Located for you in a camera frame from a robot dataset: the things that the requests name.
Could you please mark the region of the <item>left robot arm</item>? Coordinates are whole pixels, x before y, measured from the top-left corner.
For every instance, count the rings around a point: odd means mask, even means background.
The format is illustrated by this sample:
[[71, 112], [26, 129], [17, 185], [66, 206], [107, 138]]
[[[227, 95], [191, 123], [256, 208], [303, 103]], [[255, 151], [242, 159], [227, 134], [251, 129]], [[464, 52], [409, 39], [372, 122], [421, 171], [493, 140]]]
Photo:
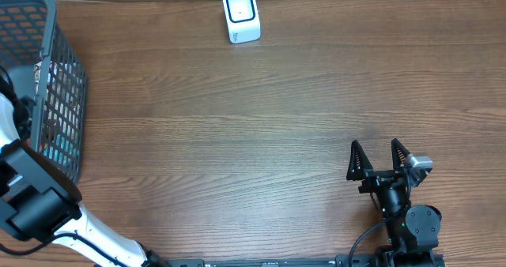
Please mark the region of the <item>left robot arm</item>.
[[29, 119], [6, 70], [1, 71], [1, 228], [20, 241], [35, 239], [30, 250], [2, 252], [25, 256], [54, 243], [98, 266], [165, 266], [141, 243], [127, 239], [96, 218], [76, 185], [20, 137]]

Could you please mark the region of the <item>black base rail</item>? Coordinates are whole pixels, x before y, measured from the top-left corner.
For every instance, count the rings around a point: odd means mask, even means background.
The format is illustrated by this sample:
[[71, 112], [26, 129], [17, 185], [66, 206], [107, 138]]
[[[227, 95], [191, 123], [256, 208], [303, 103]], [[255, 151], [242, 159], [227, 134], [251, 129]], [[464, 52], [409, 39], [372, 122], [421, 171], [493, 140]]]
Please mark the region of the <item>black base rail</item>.
[[[235, 261], [203, 261], [202, 259], [167, 260], [170, 267], [347, 267], [349, 256], [339, 254], [335, 258], [298, 258], [298, 259], [261, 259], [261, 260], [235, 260]], [[387, 266], [376, 261], [374, 255], [353, 255], [351, 261], [353, 267]], [[421, 259], [420, 263], [408, 263], [401, 260], [396, 266], [436, 266], [444, 267], [442, 255], [434, 255], [431, 258]]]

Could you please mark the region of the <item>grey plastic mesh basket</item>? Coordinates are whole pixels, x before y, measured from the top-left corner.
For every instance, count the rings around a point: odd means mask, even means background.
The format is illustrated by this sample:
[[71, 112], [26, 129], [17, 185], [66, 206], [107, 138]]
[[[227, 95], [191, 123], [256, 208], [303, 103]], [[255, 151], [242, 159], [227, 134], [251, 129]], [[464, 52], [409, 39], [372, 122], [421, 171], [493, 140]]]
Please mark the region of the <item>grey plastic mesh basket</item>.
[[34, 103], [31, 148], [78, 181], [88, 77], [57, 23], [55, 0], [1, 0], [1, 74]]

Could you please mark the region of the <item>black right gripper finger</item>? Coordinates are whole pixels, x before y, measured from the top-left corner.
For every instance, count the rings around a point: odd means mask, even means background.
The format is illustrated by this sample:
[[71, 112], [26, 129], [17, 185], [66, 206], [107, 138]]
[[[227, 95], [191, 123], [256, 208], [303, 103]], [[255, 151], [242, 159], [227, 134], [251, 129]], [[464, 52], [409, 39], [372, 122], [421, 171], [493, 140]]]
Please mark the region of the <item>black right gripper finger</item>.
[[391, 141], [391, 153], [393, 169], [399, 171], [410, 151], [397, 138], [394, 138]]
[[358, 140], [351, 143], [351, 155], [346, 174], [348, 181], [364, 180], [373, 173], [373, 166], [365, 155]]

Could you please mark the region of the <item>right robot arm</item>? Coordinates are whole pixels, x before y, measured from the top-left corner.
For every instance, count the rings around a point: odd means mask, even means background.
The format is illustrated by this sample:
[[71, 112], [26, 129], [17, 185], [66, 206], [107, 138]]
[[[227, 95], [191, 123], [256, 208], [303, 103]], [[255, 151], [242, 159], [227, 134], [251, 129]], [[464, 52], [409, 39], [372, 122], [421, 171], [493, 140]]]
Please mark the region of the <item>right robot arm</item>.
[[[358, 192], [367, 194], [382, 220], [365, 231], [352, 245], [347, 265], [362, 266], [444, 266], [444, 258], [432, 250], [439, 246], [442, 215], [432, 205], [413, 205], [412, 189], [433, 169], [429, 156], [416, 156], [402, 143], [391, 140], [392, 169], [373, 168], [359, 141], [351, 143], [348, 181], [360, 181]], [[375, 230], [385, 227], [388, 244], [376, 248], [367, 259], [355, 256], [358, 245]]]

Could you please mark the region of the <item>white barcode scanner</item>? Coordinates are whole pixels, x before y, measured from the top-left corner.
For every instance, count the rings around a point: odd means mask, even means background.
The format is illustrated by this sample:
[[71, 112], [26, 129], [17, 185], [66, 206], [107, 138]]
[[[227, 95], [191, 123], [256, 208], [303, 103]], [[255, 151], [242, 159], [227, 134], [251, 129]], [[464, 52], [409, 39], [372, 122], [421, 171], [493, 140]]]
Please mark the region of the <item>white barcode scanner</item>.
[[256, 0], [222, 0], [222, 3], [231, 43], [247, 43], [261, 37], [261, 22]]

